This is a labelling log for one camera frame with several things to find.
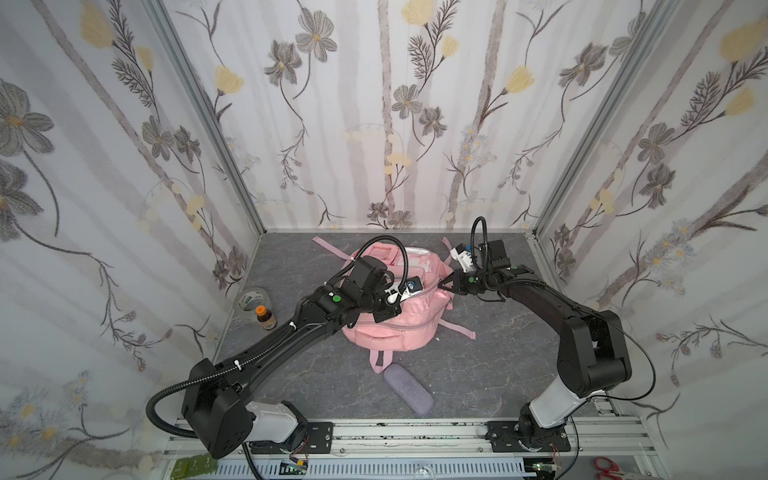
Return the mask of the pink student backpack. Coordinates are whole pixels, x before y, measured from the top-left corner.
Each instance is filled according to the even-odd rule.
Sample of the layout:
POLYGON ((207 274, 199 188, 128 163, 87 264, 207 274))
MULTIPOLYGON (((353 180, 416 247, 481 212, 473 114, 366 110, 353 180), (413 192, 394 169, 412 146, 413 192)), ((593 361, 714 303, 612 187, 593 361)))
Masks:
POLYGON ((343 334, 345 324, 362 313, 374 312, 386 301, 385 293, 394 284, 403 284, 407 278, 418 276, 424 290, 400 302, 402 313, 391 320, 392 330, 402 336, 400 348, 392 354, 392 362, 396 352, 426 346, 440 326, 471 340, 476 338, 474 331, 443 318, 444 313, 453 308, 454 293, 441 286, 453 273, 450 257, 441 259, 430 250, 406 247, 392 235, 376 236, 352 253, 336 248, 319 236, 314 237, 313 242, 344 260, 343 268, 312 296, 312 302, 325 312, 327 321, 343 334))

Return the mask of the purple glasses case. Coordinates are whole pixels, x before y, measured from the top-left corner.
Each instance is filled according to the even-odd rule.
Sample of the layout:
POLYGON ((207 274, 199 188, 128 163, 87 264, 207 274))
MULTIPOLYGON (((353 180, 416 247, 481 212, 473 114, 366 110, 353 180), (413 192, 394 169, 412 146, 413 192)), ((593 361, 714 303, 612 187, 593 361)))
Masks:
POLYGON ((385 383, 417 417, 427 417, 434 407, 432 394, 404 367, 389 365, 382 373, 385 383))

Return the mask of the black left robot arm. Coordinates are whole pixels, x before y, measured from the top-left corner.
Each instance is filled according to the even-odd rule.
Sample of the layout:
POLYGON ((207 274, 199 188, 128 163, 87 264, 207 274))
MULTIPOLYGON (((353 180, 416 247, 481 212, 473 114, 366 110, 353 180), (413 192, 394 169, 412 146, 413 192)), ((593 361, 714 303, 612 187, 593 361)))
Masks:
POLYGON ((367 251, 377 242, 403 243, 379 235, 363 244, 350 262, 311 294, 302 297, 287 324, 218 364, 204 359, 187 380, 149 398, 145 414, 152 425, 174 436, 199 440, 214 459, 254 441, 258 416, 248 409, 257 389, 292 357, 370 314, 379 321, 400 314, 408 275, 395 275, 367 251))

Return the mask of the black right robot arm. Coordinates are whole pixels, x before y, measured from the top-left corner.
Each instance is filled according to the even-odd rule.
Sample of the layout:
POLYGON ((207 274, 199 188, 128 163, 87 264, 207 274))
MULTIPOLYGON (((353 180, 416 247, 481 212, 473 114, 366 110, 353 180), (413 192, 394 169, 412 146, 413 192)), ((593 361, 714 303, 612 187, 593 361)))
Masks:
POLYGON ((627 344, 636 341, 613 312, 597 311, 565 296, 533 270, 513 264, 501 240, 489 240, 487 221, 477 217, 467 245, 456 249, 460 264, 440 287, 488 303, 522 304, 558 336, 557 376, 520 410, 511 438, 539 451, 565 440, 565 425, 588 401, 615 400, 609 392, 632 377, 627 344))

